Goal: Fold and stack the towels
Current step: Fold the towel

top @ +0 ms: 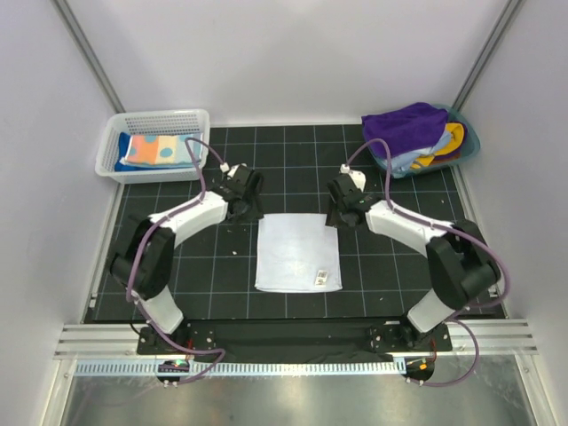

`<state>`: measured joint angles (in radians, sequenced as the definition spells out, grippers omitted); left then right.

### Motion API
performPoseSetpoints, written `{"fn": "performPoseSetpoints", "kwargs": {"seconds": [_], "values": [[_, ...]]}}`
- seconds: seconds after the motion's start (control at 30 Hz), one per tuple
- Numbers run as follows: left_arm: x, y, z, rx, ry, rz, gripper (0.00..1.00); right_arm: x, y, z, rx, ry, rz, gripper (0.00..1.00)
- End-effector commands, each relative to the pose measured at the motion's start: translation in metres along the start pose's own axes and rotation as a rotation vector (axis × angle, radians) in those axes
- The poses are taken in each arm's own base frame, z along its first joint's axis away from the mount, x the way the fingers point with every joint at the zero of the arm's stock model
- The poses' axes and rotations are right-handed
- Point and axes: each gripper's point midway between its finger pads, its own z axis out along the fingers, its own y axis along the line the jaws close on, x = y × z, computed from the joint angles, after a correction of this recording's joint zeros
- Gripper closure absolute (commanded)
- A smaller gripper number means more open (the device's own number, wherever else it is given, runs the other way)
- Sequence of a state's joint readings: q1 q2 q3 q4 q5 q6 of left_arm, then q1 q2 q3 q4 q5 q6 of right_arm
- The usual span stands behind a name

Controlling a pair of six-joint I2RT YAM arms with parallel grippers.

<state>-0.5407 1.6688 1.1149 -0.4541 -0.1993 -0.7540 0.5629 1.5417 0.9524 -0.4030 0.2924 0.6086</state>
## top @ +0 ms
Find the blue microfiber towel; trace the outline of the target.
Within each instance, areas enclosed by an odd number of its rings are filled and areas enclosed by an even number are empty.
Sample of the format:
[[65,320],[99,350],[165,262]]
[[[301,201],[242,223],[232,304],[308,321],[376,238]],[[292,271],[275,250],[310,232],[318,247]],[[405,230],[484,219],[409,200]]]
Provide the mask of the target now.
[[135,170],[132,166],[123,162],[124,157],[128,152],[129,144],[130,135],[125,132],[121,132],[118,138],[118,159],[114,164],[115,172],[129,172]]

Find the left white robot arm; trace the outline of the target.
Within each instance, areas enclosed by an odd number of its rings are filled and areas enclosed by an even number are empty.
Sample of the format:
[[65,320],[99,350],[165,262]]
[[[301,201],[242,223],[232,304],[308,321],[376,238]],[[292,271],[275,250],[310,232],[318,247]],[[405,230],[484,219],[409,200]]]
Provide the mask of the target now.
[[259,171],[245,164],[223,164],[219,184],[172,209],[131,215],[122,226],[107,255],[107,271],[125,288],[127,300],[160,329],[156,342],[167,354],[180,354],[188,343],[188,334],[180,328],[184,314],[169,289],[175,250],[213,225],[263,218],[263,184]]

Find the light blue cartoon towel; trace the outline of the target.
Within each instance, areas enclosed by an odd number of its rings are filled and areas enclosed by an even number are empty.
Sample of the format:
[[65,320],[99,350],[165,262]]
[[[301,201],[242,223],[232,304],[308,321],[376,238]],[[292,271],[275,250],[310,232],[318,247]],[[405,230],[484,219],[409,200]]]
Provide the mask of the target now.
[[183,169],[199,164],[202,133],[130,135],[123,162],[137,169]]

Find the white towel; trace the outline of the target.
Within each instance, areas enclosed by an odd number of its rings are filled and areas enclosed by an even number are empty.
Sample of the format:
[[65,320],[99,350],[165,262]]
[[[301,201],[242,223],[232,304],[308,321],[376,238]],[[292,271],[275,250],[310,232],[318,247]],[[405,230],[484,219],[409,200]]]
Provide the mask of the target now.
[[284,294],[343,288],[338,233],[325,215],[268,214],[259,221],[255,288]]

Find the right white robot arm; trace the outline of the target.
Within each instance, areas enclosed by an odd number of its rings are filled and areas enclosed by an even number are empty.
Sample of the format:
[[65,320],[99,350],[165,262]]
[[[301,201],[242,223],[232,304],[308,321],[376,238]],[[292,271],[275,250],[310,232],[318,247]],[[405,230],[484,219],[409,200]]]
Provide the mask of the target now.
[[478,226],[462,220],[440,221],[405,209],[380,195],[364,193],[365,175],[340,174],[327,183],[326,225],[365,225],[427,259],[431,290],[400,321],[399,339],[409,351],[421,351],[432,331],[463,310],[501,279],[501,270]]

